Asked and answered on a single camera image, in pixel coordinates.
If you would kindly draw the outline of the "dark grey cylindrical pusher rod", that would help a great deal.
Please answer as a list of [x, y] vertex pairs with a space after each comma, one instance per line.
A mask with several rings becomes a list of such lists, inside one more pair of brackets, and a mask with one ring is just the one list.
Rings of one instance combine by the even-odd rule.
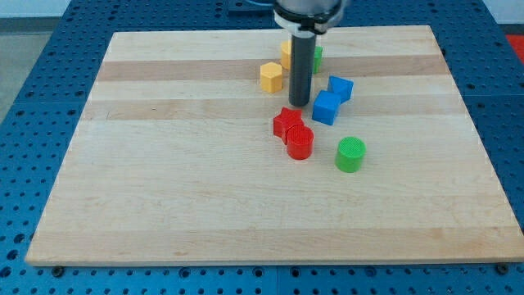
[[304, 107], [309, 103], [315, 46], [315, 35], [291, 38], [289, 103], [294, 107]]

